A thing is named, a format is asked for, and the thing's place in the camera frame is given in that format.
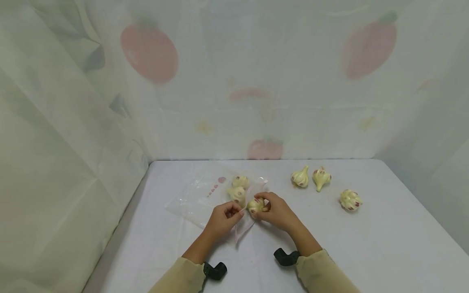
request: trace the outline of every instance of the garlic bulb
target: garlic bulb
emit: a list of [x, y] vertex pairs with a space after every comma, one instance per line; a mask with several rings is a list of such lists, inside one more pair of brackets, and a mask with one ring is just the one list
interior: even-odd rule
[[303, 170], [299, 172], [293, 172], [291, 176], [291, 180], [294, 184], [298, 185], [299, 187], [307, 187], [310, 179], [308, 178], [308, 166], [306, 165]]
[[346, 210], [357, 210], [362, 204], [362, 199], [355, 191], [346, 189], [340, 194], [340, 205]]
[[230, 188], [227, 192], [232, 201], [238, 203], [241, 208], [244, 208], [246, 205], [246, 191], [243, 187]]
[[263, 198], [255, 198], [252, 201], [248, 202], [248, 206], [246, 207], [254, 219], [257, 219], [257, 214], [260, 211], [268, 211], [265, 207], [264, 199]]
[[231, 182], [231, 186], [233, 188], [241, 186], [241, 187], [244, 188], [244, 190], [248, 190], [248, 188], [249, 188], [249, 179], [246, 176], [233, 177], [233, 182]]
[[316, 184], [316, 191], [317, 192], [321, 191], [322, 186], [324, 184], [327, 184], [327, 183], [331, 182], [331, 179], [332, 179], [332, 175], [327, 173], [324, 170], [323, 166], [321, 166], [321, 169], [314, 170], [314, 172], [313, 172], [313, 181]]

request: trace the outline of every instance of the black plastic clip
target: black plastic clip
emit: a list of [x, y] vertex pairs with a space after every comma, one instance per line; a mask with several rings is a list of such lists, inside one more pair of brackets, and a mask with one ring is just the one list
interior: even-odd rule
[[298, 251], [294, 251], [288, 255], [283, 251], [283, 249], [279, 248], [273, 253], [273, 256], [281, 266], [289, 267], [296, 264], [296, 261], [300, 257], [300, 253]]
[[224, 263], [218, 263], [214, 268], [208, 263], [204, 263], [204, 274], [215, 281], [220, 281], [227, 274], [227, 266]]

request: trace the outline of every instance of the white table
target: white table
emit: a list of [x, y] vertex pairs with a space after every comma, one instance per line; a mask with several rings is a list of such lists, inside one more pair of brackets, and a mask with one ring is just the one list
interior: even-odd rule
[[[363, 293], [469, 292], [469, 256], [379, 160], [226, 161], [269, 179], [333, 260]], [[201, 229], [165, 210], [180, 192], [178, 180], [203, 161], [151, 164], [111, 238], [84, 293], [146, 293], [171, 267]], [[293, 189], [290, 174], [304, 165], [323, 165], [331, 185], [317, 193]], [[364, 205], [355, 214], [338, 203], [342, 190], [359, 193]], [[289, 237], [255, 224], [235, 249], [223, 243], [209, 262], [224, 262], [221, 282], [208, 280], [204, 292], [304, 292], [294, 267], [280, 267], [273, 253], [295, 250]]]

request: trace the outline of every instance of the pink fruit print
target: pink fruit print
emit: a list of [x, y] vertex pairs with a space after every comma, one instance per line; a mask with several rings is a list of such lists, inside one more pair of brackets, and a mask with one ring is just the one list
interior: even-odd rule
[[397, 40], [396, 20], [396, 12], [390, 11], [352, 35], [343, 52], [348, 79], [371, 74], [391, 56]]
[[243, 89], [235, 90], [233, 93], [231, 93], [228, 99], [230, 99], [231, 101], [236, 101], [236, 100], [248, 99], [251, 97], [266, 99], [266, 98], [269, 98], [270, 95], [267, 91], [261, 88], [250, 87], [250, 88], [243, 88]]
[[151, 21], [127, 26], [121, 33], [121, 46], [130, 65], [153, 83], [167, 83], [176, 75], [176, 47]]
[[283, 154], [283, 143], [272, 138], [251, 142], [248, 148], [249, 160], [280, 160]]

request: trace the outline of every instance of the clear plastic bag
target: clear plastic bag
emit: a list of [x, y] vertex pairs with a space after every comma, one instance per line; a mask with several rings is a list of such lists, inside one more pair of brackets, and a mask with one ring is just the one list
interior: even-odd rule
[[[231, 201], [227, 190], [231, 188], [232, 179], [236, 176], [247, 176], [250, 181], [250, 186], [246, 190], [246, 205], [254, 199], [255, 194], [265, 190], [267, 183], [265, 178], [254, 176], [243, 170], [236, 170], [217, 161], [207, 161], [190, 178], [182, 192], [166, 205], [166, 210], [204, 229], [213, 208]], [[248, 212], [245, 212], [244, 217], [236, 224], [226, 241], [236, 244], [253, 224], [254, 220]]]

